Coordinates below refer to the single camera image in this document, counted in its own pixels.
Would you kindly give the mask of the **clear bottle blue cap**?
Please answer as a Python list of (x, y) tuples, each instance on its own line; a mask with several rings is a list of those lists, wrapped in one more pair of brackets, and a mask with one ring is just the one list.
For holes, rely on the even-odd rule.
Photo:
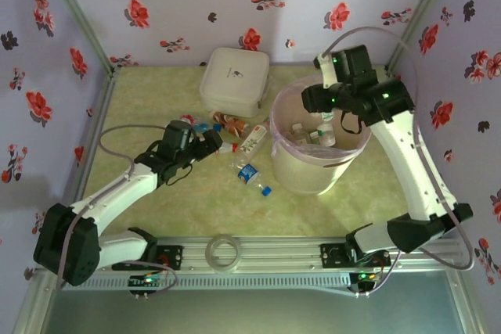
[(264, 197), (268, 197), (272, 193), (271, 187), (266, 183), (259, 169), (251, 163), (244, 153), (238, 152), (236, 154), (232, 162), (232, 170), (241, 182), (257, 189)]

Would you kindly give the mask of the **pink bin liner bag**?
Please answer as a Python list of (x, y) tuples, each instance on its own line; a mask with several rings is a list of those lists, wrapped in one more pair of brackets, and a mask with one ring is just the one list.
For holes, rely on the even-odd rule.
[[(308, 87), (321, 84), (319, 74), (292, 81), (280, 90), (269, 113), (270, 129), (275, 147), (283, 147), (289, 154), (307, 163), (325, 165), (350, 160), (359, 155), (371, 137), (371, 130), (352, 113), (333, 110), (332, 115), (308, 113), (303, 107), (301, 93)], [(301, 124), (305, 131), (316, 131), (328, 122), (333, 127), (335, 143), (332, 146), (298, 145), (285, 137), (294, 124)]]

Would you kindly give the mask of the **cream plastic bin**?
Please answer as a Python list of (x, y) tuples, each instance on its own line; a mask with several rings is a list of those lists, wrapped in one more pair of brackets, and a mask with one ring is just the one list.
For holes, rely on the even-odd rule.
[[(292, 133), (293, 130), (292, 132), (286, 132), (285, 137), (294, 142)], [(322, 195), (326, 193), (356, 157), (341, 163), (328, 163), (325, 165), (307, 163), (292, 156), (281, 146), (276, 148), (273, 139), (272, 162), (274, 174), (284, 188), (294, 193), (305, 195)]]

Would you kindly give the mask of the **clear bottle green label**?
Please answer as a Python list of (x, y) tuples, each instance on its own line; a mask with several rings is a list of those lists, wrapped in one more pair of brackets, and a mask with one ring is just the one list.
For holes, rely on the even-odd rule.
[(322, 123), (317, 127), (320, 145), (333, 147), (336, 144), (336, 137), (331, 123)]

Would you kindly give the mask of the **orange snack wrapper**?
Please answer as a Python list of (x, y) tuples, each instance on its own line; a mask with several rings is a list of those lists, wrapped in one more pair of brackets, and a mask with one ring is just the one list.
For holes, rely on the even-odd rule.
[(220, 124), (227, 132), (238, 138), (247, 136), (252, 129), (246, 121), (219, 111), (210, 112), (210, 117), (215, 123)]

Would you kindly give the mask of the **white printed carton box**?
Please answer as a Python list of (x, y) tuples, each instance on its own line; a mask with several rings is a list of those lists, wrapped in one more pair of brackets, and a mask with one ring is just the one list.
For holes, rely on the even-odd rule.
[(259, 124), (240, 143), (239, 151), (251, 158), (265, 143), (269, 136), (269, 127)]

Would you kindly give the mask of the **white zip storage case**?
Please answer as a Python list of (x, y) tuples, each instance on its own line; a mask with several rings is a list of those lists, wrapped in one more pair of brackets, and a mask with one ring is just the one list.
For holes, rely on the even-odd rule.
[(267, 95), (269, 56), (237, 48), (215, 49), (200, 83), (200, 97), (207, 111), (251, 118), (258, 114)]

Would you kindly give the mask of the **clear tape roll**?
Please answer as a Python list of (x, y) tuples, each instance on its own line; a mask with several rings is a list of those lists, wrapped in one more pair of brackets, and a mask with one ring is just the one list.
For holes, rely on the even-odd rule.
[[(222, 244), (227, 244), (235, 250), (235, 257), (229, 264), (219, 264), (215, 260), (214, 252)], [(211, 238), (205, 248), (205, 260), (208, 266), (217, 273), (231, 273), (236, 270), (242, 259), (242, 249), (240, 242), (231, 235), (220, 234)]]

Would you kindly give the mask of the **small circuit board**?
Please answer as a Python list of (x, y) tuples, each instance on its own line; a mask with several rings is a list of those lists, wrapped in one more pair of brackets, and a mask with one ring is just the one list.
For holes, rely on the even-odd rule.
[(378, 273), (362, 272), (362, 271), (356, 273), (350, 273), (349, 276), (351, 284), (358, 284), (360, 282), (378, 282), (380, 279)]
[(147, 273), (145, 275), (132, 275), (128, 279), (128, 286), (135, 288), (155, 288), (159, 287), (163, 279), (162, 274)]

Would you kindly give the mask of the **aluminium side rail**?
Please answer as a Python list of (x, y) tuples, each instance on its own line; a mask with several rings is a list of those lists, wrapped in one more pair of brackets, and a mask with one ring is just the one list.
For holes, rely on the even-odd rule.
[[(119, 73), (116, 72), (108, 76), (99, 91), (96, 111), (90, 123), (88, 134), (85, 137), (83, 162), (77, 168), (75, 176), (70, 180), (70, 191), (64, 198), (65, 203), (78, 201), (85, 193), (98, 146), (99, 135), (103, 129), (106, 112), (118, 75)], [(45, 331), (46, 317), (50, 315), (58, 288), (58, 279), (51, 271), (44, 268), (34, 269), (13, 334), (42, 334)]]
[[(371, 127), (391, 161), (408, 204), (407, 215), (387, 223), (387, 233), (399, 250), (405, 253), (421, 250), (451, 270), (449, 284), (461, 325), (466, 334), (475, 334), (480, 326), (460, 276), (461, 271), (469, 271), (474, 266), (473, 247), (461, 225), (462, 221), (472, 217), (473, 212), (469, 205), (457, 203), (438, 173), (423, 140), (417, 110), (425, 84), (419, 69), (415, 69), (415, 74), (413, 110), (394, 116), (391, 123)], [(467, 249), (465, 265), (451, 264), (425, 248), (454, 228)]]

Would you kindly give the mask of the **aluminium corner post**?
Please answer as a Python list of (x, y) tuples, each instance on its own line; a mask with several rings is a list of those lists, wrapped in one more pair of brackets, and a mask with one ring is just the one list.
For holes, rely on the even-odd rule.
[(106, 57), (105, 51), (102, 44), (100, 43), (96, 32), (93, 30), (88, 17), (85, 15), (83, 8), (80, 6), (78, 0), (62, 0), (67, 7), (69, 14), (72, 16), (75, 23), (81, 29), (81, 32), (86, 37), (88, 43), (91, 45), (92, 50), (101, 66), (106, 71), (108, 77), (112, 77), (115, 69), (112, 67), (108, 58)]
[(417, 30), (419, 23), (426, 16), (427, 10), (432, 6), (435, 0), (419, 0), (416, 8), (413, 10), (413, 15), (411, 16), (410, 21), (408, 22), (407, 27), (405, 28), (402, 34), (402, 42), (398, 43), (398, 46), (393, 51), (390, 60), (387, 63), (387, 68), (389, 72), (393, 72), (394, 68), (396, 68), (398, 61), (401, 58), (402, 53), (404, 52), (403, 43), (409, 48), (410, 40), (413, 36), (414, 32)]

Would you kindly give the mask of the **aluminium front rail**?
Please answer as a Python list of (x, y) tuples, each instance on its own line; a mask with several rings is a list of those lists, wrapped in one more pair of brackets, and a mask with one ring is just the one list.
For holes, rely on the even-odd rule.
[[(319, 255), (321, 243), (342, 243), (342, 238), (322, 238), (308, 236), (247, 236), (236, 237), (242, 249), (242, 259), (236, 273), (320, 273), (322, 271), (346, 271), (342, 269), (323, 269)], [(180, 245), (184, 247), (182, 273), (210, 274), (214, 271), (205, 260), (205, 248), (210, 241), (207, 237), (171, 237), (157, 240), (159, 245)], [(442, 271), (445, 265), (429, 257), (421, 250), (401, 253), (389, 248), (391, 266), (382, 271), (428, 272)]]

